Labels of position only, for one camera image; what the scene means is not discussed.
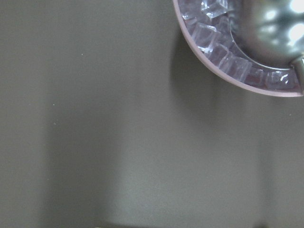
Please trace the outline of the metal ice scoop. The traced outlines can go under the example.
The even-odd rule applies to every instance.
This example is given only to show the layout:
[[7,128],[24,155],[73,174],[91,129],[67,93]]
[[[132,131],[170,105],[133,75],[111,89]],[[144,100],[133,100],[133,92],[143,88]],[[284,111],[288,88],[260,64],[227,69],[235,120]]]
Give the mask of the metal ice scoop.
[[230,0],[228,18],[233,40],[245,56],[266,68],[293,68],[303,88],[302,0]]

